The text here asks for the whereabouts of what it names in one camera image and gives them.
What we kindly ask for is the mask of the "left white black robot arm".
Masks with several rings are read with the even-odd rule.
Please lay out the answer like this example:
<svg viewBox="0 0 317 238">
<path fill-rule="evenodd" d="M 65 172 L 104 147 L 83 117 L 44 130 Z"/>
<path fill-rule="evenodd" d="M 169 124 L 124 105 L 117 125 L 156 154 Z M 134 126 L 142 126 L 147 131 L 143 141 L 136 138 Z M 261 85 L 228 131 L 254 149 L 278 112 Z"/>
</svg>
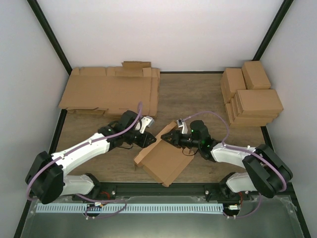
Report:
<svg viewBox="0 0 317 238">
<path fill-rule="evenodd" d="M 49 204 L 65 195 L 77 195 L 82 199 L 96 200 L 101 194 L 101 183 L 86 173 L 71 176 L 70 172 L 88 160 L 105 154 L 122 144 L 146 148 L 156 138 L 146 131 L 154 119 L 127 110 L 119 120 L 98 129 L 91 137 L 66 150 L 48 154 L 39 153 L 26 176 L 28 200 L 36 198 Z"/>
</svg>

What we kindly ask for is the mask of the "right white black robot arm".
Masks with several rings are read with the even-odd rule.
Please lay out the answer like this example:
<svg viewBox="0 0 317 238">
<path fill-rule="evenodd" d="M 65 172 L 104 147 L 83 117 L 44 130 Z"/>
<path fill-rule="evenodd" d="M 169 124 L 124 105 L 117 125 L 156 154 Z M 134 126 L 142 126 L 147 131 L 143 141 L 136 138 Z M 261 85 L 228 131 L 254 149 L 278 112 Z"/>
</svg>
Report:
<svg viewBox="0 0 317 238">
<path fill-rule="evenodd" d="M 267 198 L 285 191 L 293 173 L 280 157 L 267 145 L 240 147 L 213 139 L 202 120 L 186 124 L 178 120 L 178 129 L 161 135 L 161 139 L 176 148 L 196 148 L 205 159 L 215 163 L 227 163 L 245 169 L 244 173 L 230 173 L 221 182 L 220 194 L 230 200 L 239 192 L 257 191 Z"/>
</svg>

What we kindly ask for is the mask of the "brown cardboard paper box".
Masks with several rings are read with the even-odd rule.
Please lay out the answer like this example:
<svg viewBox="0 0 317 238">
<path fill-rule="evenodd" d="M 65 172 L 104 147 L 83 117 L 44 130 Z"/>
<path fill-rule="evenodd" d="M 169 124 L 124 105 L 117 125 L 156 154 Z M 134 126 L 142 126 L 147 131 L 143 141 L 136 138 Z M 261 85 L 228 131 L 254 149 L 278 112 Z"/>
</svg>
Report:
<svg viewBox="0 0 317 238">
<path fill-rule="evenodd" d="M 160 138 L 176 128 L 176 122 L 172 121 L 158 133 L 154 144 L 142 149 L 134 158 L 136 167 L 142 168 L 164 187 L 170 186 L 194 159 L 193 151 L 176 148 Z"/>
</svg>

